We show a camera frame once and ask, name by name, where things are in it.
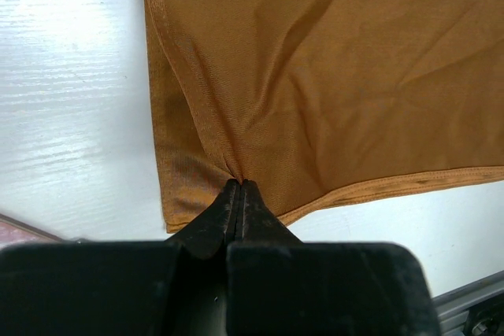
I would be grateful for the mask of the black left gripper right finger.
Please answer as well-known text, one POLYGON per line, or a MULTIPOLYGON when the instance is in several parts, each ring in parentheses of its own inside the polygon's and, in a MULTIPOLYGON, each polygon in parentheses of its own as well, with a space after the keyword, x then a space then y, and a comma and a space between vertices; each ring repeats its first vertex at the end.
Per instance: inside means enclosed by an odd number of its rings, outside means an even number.
POLYGON ((304 243, 265 206, 239 195, 228 246, 230 335, 437 335, 421 265, 385 242, 304 243))

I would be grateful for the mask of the orange brown cloth napkin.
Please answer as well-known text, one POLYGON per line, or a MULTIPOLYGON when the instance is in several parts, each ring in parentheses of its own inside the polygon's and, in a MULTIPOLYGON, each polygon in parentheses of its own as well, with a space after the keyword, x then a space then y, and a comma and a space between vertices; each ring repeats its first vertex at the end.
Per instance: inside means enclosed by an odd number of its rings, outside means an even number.
POLYGON ((145 0, 166 227, 228 179, 292 223, 503 177, 503 0, 145 0))

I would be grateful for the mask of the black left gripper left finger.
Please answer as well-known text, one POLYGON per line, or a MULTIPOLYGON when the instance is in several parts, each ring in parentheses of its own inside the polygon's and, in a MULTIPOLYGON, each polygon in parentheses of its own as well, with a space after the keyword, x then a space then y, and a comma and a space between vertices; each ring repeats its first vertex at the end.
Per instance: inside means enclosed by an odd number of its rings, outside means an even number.
POLYGON ((4 335, 222 335, 239 184, 164 241, 26 243, 1 253, 4 335))

